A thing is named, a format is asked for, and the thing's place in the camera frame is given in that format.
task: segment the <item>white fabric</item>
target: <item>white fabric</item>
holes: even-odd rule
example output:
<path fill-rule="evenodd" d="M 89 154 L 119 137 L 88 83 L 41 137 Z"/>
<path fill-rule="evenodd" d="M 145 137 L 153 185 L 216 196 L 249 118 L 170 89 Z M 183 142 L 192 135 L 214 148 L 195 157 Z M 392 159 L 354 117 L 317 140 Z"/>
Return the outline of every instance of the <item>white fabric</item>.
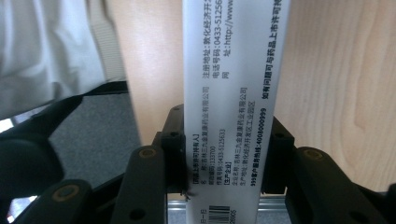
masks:
<path fill-rule="evenodd" d="M 0 119 L 106 83 L 83 0 L 0 0 Z"/>

